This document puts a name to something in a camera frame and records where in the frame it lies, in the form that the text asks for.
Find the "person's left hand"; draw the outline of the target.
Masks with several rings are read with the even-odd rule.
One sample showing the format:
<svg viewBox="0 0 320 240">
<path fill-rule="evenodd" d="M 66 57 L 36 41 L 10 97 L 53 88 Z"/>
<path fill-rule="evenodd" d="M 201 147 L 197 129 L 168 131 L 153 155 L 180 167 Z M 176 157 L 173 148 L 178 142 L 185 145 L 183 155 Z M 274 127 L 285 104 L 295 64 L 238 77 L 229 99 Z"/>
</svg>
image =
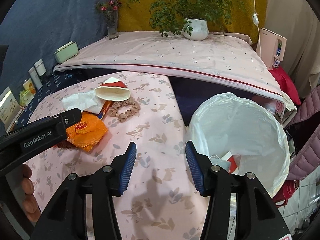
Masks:
<svg viewBox="0 0 320 240">
<path fill-rule="evenodd" d="M 34 186 L 31 181 L 32 171 L 26 164 L 21 166 L 23 179 L 21 181 L 21 187 L 25 193 L 25 198 L 22 202 L 25 214 L 31 222 L 37 222 L 40 218 L 41 211 L 39 209 L 37 200 L 34 197 Z"/>
</svg>

